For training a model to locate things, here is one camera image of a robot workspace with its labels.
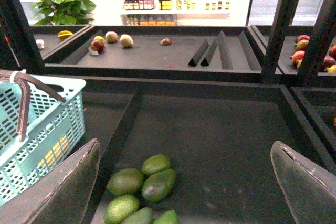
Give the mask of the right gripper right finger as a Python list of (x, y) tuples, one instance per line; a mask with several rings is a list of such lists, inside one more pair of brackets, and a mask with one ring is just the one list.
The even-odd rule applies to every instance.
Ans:
[(270, 159), (295, 223), (335, 223), (334, 174), (280, 141)]

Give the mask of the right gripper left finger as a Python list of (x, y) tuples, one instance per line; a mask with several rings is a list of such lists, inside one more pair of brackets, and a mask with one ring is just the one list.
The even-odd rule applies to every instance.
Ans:
[(81, 223), (100, 163), (93, 138), (40, 181), (1, 206), (1, 223)]

